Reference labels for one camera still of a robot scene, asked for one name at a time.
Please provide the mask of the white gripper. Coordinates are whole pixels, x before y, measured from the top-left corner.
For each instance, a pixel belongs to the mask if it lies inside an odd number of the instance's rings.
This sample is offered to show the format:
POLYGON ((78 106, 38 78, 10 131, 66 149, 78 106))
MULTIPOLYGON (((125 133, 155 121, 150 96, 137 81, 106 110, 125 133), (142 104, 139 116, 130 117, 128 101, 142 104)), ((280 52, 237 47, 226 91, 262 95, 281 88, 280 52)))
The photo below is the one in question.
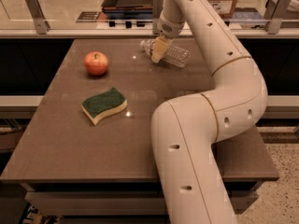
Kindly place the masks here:
POLYGON ((185 19, 183 16, 166 16, 163 12, 157 22, 160 36, 156 37, 152 46, 151 60, 158 63, 171 44, 170 39, 176 38, 183 29, 185 19))

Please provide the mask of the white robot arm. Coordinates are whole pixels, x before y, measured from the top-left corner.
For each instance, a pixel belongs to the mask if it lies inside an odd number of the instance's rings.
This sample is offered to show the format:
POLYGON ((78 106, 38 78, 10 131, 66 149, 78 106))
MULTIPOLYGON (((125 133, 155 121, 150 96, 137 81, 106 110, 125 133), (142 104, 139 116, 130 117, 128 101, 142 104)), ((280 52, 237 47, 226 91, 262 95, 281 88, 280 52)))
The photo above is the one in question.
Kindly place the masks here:
POLYGON ((183 26, 189 26, 215 88, 166 101, 153 113, 151 142, 167 212, 171 224, 238 224, 211 147, 255 125, 266 109, 266 84, 207 0, 164 0, 154 62, 183 26))

